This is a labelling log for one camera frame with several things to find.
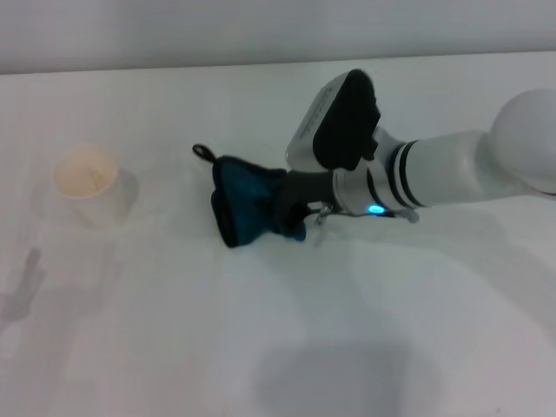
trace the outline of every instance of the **paper cup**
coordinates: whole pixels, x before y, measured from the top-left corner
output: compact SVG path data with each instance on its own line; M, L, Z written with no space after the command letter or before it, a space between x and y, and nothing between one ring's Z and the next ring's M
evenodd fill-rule
M54 188L89 225L108 228L125 218L120 167L108 150L81 145L60 159L53 176Z

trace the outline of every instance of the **blue fabric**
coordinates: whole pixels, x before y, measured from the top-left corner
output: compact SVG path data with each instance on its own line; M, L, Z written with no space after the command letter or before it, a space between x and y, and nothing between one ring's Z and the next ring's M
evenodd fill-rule
M248 245L266 232L305 240L303 221L294 229L286 229L270 215L270 203L284 175L283 169L264 169L229 156L218 158L213 170L216 191L212 206L228 246Z

